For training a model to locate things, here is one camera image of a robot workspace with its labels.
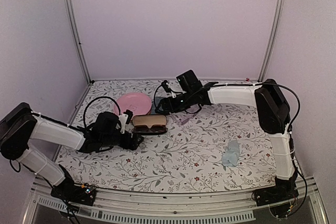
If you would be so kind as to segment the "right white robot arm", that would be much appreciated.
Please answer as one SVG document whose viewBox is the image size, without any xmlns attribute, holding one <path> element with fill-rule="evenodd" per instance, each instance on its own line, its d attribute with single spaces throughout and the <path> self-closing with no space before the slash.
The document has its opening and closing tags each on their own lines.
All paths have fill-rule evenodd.
<svg viewBox="0 0 336 224">
<path fill-rule="evenodd" d="M 276 201 L 291 194 L 298 176 L 293 162 L 294 145 L 291 137 L 294 118 L 290 116 L 290 105 L 282 89 L 273 79 L 262 83 L 208 82 L 202 84 L 193 70 L 177 76 L 183 93 L 176 93 L 163 81 L 161 87 L 170 97 L 154 103 L 157 114 L 169 115 L 183 112 L 194 105 L 202 108 L 213 104 L 237 104 L 256 108 L 259 126 L 270 138 L 276 161 L 276 177 L 271 196 Z"/>
</svg>

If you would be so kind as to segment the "grey marbled glasses case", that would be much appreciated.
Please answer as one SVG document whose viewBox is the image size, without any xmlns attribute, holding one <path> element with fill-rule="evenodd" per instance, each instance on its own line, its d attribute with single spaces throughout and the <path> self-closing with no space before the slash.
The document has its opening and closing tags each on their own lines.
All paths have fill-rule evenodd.
<svg viewBox="0 0 336 224">
<path fill-rule="evenodd" d="M 153 107 L 154 107 L 155 109 L 158 107 L 158 105 L 159 105 L 161 99 L 162 99 L 161 97 L 155 97 L 155 98 L 153 99 Z"/>
</svg>

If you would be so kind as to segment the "brown sunglasses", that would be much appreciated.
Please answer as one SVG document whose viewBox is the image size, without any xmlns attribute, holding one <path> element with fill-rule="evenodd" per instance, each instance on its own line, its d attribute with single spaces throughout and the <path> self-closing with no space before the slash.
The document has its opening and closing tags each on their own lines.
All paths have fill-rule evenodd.
<svg viewBox="0 0 336 224">
<path fill-rule="evenodd" d="M 137 125 L 133 129 L 136 133 L 165 133 L 165 125 Z"/>
</svg>

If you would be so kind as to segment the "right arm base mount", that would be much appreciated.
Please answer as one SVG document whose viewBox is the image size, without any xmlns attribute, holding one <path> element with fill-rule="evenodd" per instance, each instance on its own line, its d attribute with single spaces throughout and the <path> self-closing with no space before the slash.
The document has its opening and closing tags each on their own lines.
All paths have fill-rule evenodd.
<svg viewBox="0 0 336 224">
<path fill-rule="evenodd" d="M 296 188 L 296 177 L 292 177 L 289 180 L 283 180 L 275 177 L 274 186 L 254 190 L 251 198 L 256 202 L 257 206 L 264 206 L 295 199 L 298 196 L 299 193 Z"/>
</svg>

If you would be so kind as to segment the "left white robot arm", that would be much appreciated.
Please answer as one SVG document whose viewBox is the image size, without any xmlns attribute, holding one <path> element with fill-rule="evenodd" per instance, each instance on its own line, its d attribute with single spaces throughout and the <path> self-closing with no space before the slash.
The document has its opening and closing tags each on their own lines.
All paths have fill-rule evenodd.
<svg viewBox="0 0 336 224">
<path fill-rule="evenodd" d="M 29 104 L 23 102 L 1 120 L 1 155 L 28 167 L 57 186 L 58 192 L 67 200 L 73 200 L 78 195 L 78 188 L 66 180 L 66 171 L 29 141 L 46 141 L 86 154 L 108 151 L 114 146 L 134 151 L 143 142 L 143 137 L 126 131 L 131 116 L 131 111 L 120 115 L 102 112 L 95 122 L 73 127 L 33 112 Z"/>
</svg>

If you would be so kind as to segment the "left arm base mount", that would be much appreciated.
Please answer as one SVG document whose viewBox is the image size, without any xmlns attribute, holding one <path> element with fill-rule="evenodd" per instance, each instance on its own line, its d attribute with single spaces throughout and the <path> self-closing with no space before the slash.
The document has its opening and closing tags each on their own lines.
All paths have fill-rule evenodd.
<svg viewBox="0 0 336 224">
<path fill-rule="evenodd" d="M 52 187 L 51 196 L 64 201 L 93 206 L 97 194 L 96 186 L 88 183 L 75 184 L 66 169 L 61 165 L 59 166 L 65 175 L 65 179 L 58 186 Z"/>
</svg>

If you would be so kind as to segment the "black beige glasses case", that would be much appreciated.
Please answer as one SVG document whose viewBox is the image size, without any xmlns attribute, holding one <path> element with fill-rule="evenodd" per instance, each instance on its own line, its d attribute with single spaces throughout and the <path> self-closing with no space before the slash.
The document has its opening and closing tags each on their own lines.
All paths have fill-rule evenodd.
<svg viewBox="0 0 336 224">
<path fill-rule="evenodd" d="M 137 115 L 132 119 L 133 129 L 137 125 L 167 125 L 167 118 L 164 115 Z M 161 135 L 165 133 L 138 133 L 140 135 Z"/>
</svg>

